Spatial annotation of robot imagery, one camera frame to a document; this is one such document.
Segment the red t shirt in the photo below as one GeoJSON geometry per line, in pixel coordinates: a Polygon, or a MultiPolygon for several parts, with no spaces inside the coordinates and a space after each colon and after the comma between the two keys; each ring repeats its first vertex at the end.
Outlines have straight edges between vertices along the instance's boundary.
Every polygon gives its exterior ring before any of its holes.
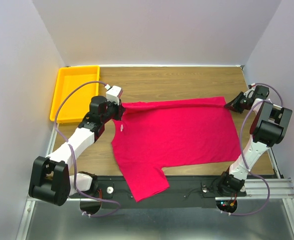
{"type": "Polygon", "coordinates": [[[225,103],[217,96],[125,104],[111,144],[137,202],[169,187],[163,168],[239,157],[237,130],[225,103]]]}

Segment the yellow plastic tray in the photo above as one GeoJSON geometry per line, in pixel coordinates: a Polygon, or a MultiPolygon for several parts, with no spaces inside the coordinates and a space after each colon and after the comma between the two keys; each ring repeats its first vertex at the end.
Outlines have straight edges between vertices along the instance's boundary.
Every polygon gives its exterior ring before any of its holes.
{"type": "Polygon", "coordinates": [[[59,111],[58,124],[79,123],[89,111],[91,98],[99,95],[100,67],[97,65],[62,67],[58,71],[49,119],[54,121],[63,100],[80,85],[93,81],[77,90],[59,111]]]}

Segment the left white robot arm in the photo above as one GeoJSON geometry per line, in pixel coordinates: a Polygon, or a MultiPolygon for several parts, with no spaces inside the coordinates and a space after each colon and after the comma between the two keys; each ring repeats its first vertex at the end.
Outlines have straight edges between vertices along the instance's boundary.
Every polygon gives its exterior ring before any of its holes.
{"type": "Polygon", "coordinates": [[[124,107],[117,96],[94,96],[89,112],[72,136],[46,157],[37,157],[32,166],[28,194],[30,197],[61,206],[73,194],[93,197],[98,192],[96,175],[75,171],[77,158],[94,144],[110,120],[121,120],[124,107]]]}

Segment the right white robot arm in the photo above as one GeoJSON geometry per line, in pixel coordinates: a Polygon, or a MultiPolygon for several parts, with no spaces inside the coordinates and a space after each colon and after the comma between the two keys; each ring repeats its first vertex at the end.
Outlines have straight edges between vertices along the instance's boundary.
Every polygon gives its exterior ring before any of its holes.
{"type": "Polygon", "coordinates": [[[256,114],[250,127],[250,138],[241,148],[238,159],[222,173],[217,182],[217,191],[223,196],[233,196],[244,190],[245,180],[260,156],[285,137],[293,111],[281,104],[274,104],[269,98],[272,86],[264,83],[248,85],[246,92],[239,93],[224,108],[236,113],[248,110],[256,114]]]}

